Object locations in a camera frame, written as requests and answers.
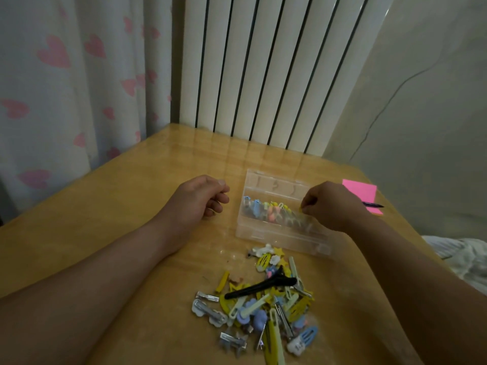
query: sticky note pad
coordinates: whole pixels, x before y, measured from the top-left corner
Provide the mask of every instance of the sticky note pad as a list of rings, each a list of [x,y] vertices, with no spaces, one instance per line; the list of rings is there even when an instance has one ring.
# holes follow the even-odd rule
[[[342,184],[347,187],[347,189],[354,195],[358,196],[361,201],[364,202],[374,202],[375,192],[377,191],[377,186],[374,184],[367,184],[362,182],[355,182],[353,180],[344,179]],[[382,211],[375,207],[368,207],[368,211],[372,214],[382,215]]]

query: white curtain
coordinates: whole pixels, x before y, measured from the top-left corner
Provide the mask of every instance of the white curtain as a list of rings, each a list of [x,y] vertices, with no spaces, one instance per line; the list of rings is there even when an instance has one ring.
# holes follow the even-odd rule
[[[4,221],[170,121],[171,0],[0,0]]]

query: black pen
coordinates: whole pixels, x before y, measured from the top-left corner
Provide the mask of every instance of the black pen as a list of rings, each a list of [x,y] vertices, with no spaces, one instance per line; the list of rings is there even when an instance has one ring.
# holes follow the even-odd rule
[[[384,206],[379,205],[378,203],[374,203],[374,202],[365,202],[365,201],[362,201],[362,203],[365,206],[367,206],[367,207],[376,207],[376,208],[384,207]]]

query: black claw clip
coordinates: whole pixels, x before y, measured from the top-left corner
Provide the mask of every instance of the black claw clip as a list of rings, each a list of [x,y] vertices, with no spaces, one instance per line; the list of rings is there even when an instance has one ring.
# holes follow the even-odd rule
[[[283,274],[283,267],[281,266],[279,267],[279,270],[269,279],[254,284],[253,286],[235,290],[233,292],[225,294],[225,300],[232,300],[234,298],[248,296],[249,294],[256,294],[257,292],[262,292],[263,290],[272,287],[291,287],[294,286],[297,282],[298,280],[296,278],[289,278],[285,276]]]

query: radiator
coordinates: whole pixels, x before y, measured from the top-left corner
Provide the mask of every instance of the radiator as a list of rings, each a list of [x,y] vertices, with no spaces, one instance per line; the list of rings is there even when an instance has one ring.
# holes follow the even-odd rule
[[[393,0],[186,0],[180,123],[321,156]]]

